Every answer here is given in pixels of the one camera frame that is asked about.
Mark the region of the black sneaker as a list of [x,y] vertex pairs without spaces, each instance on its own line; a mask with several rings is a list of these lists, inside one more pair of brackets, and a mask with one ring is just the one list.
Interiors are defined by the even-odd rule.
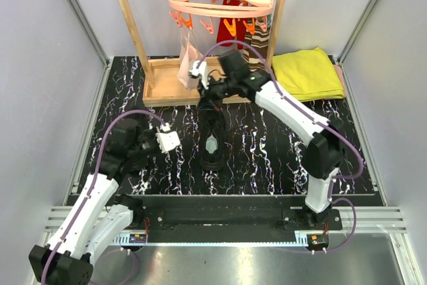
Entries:
[[221,111],[206,109],[199,112],[199,120],[201,167],[206,171],[219,171],[226,156],[224,115]]
[[146,167],[147,163],[148,156],[145,152],[131,154],[120,166],[120,177],[124,178],[129,174],[138,173]]

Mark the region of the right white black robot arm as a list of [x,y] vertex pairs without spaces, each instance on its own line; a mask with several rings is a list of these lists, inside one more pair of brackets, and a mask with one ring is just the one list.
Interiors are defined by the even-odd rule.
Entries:
[[338,128],[287,93],[267,71],[251,71],[240,52],[221,55],[219,63],[224,72],[219,80],[210,76],[205,61],[190,64],[190,76],[199,81],[200,100],[217,107],[230,95],[246,98],[276,116],[303,141],[306,151],[301,165],[308,174],[308,191],[297,220],[311,229],[320,228],[332,209],[332,178],[344,158]]

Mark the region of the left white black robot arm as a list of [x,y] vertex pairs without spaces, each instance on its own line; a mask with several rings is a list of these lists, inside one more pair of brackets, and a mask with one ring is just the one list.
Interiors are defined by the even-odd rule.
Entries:
[[122,194],[104,218],[100,214],[123,180],[142,170],[150,158],[180,144],[167,122],[143,129],[127,114],[116,118],[101,141],[94,172],[77,201],[46,245],[35,245],[29,262],[40,284],[88,284],[105,249],[126,228],[146,227],[142,200]]

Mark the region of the white pink hanging garment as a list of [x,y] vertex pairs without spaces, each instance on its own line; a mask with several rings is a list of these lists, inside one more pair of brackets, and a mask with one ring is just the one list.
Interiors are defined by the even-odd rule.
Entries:
[[197,48],[193,32],[190,29],[181,28],[180,41],[181,49],[177,78],[188,91],[191,91],[197,88],[198,80],[190,76],[190,67],[194,61],[201,58],[201,53]]

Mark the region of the red hanging sock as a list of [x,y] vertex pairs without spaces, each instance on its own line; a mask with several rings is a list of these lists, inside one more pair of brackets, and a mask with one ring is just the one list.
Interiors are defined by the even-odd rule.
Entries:
[[246,26],[242,18],[221,18],[218,27],[217,42],[235,39],[244,41],[246,37]]

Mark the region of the black marble pattern mat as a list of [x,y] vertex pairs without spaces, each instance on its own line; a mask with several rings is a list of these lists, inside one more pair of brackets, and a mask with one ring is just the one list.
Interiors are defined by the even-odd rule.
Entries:
[[[95,92],[77,169],[66,204],[72,204],[94,168],[102,137],[119,114],[143,107],[145,75],[135,56],[109,62]],[[271,113],[252,103],[224,105],[226,152],[224,167],[205,171],[199,155],[199,115],[193,105],[157,107],[154,112],[178,133],[180,146],[150,158],[125,178],[119,192],[133,195],[291,195],[301,196],[308,175],[301,167],[305,146]]]

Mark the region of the brown striped hanging sock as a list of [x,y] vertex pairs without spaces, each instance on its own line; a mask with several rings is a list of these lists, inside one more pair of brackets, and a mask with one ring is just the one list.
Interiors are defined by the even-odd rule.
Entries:
[[[257,21],[255,24],[254,34],[251,34],[249,31],[247,31],[244,38],[244,42],[255,48],[264,60],[267,58],[269,40],[270,30],[267,28],[264,31]],[[243,59],[248,64],[250,71],[264,69],[264,64],[261,62],[259,57],[252,52],[251,49],[244,47],[242,49],[242,53]]]

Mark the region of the yellow folded towel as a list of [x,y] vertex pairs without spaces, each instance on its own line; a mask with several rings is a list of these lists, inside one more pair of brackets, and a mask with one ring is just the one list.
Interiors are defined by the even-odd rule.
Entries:
[[334,64],[319,47],[277,55],[272,68],[279,84],[301,102],[346,96]]

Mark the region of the pink round clip hanger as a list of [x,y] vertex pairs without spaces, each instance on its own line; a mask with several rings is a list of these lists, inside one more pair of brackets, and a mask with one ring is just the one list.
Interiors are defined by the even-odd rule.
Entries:
[[171,7],[170,15],[179,27],[193,30],[193,16],[207,17],[201,20],[202,26],[214,34],[213,19],[224,18],[226,29],[236,35],[238,19],[255,19],[272,13],[274,0],[168,0]]

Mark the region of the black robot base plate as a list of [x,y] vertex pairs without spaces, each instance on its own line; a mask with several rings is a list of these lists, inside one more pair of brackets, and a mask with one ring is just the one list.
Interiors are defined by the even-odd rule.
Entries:
[[296,232],[343,229],[337,209],[314,225],[302,196],[142,196],[150,245],[296,242]]

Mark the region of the aluminium frame rail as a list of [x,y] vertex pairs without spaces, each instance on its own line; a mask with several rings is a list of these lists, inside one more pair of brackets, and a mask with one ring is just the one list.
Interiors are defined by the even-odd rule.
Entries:
[[[350,233],[354,217],[351,207],[338,206],[340,221],[344,229],[343,233]],[[46,232],[54,232],[59,229],[67,217],[71,206],[54,206],[49,214],[48,221],[44,227]],[[355,207],[356,211],[356,233],[391,233],[404,234],[407,232],[402,214],[397,207]],[[101,210],[100,221],[107,215],[107,210]]]

